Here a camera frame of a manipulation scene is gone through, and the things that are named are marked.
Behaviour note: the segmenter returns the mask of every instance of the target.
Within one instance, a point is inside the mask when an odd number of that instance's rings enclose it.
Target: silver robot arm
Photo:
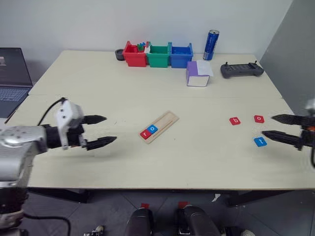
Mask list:
[[[62,102],[55,114],[57,127],[14,126],[0,130],[0,236],[18,235],[14,234],[18,231],[15,227],[23,218],[22,204],[27,199],[26,187],[36,155],[47,152],[50,148],[62,147],[66,150],[69,146],[92,150],[117,138],[107,136],[88,142],[83,138],[82,125],[96,124],[106,118],[98,115],[84,116],[80,106],[65,98],[56,101],[50,108],[57,102]]]

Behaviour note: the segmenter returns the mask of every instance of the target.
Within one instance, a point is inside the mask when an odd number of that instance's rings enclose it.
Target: green bin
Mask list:
[[[168,67],[172,43],[168,42],[167,46],[153,46],[149,42],[149,46],[150,50],[147,53],[147,59],[150,67]]]

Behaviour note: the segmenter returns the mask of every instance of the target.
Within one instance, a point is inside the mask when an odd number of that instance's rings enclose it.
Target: laptop keyboard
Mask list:
[[[18,102],[28,89],[0,88],[0,101]]]

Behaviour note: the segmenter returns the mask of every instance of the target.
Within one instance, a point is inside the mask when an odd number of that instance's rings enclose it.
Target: gray floor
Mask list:
[[[253,231],[256,236],[315,236],[315,193],[309,190],[294,191],[261,200],[246,206],[227,208],[221,196],[211,202],[211,193],[174,193],[139,191],[98,191],[89,204],[58,200],[36,194],[24,205],[28,214],[58,215],[70,219],[73,236],[81,236],[97,225],[105,225],[107,236],[123,236],[127,220],[141,203],[150,204],[157,236],[172,235],[172,220],[178,202],[203,208],[221,226],[240,226]],[[20,227],[31,236],[62,236],[65,223],[57,220],[24,219]]]

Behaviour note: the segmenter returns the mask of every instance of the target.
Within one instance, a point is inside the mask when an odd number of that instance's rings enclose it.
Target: laptop screen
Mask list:
[[[0,48],[0,86],[32,87],[20,48]]]

